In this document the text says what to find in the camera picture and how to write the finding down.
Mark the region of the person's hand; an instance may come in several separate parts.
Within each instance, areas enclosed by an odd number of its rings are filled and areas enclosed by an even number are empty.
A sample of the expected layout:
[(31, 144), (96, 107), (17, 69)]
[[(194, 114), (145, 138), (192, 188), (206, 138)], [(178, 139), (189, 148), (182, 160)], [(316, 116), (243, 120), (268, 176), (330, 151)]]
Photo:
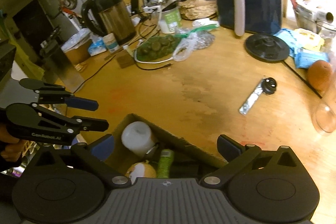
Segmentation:
[(27, 141), (11, 136), (3, 124), (1, 125), (0, 135), (1, 141), (6, 143), (5, 148), (1, 150), (1, 158), (9, 162), (18, 161), (24, 151)]

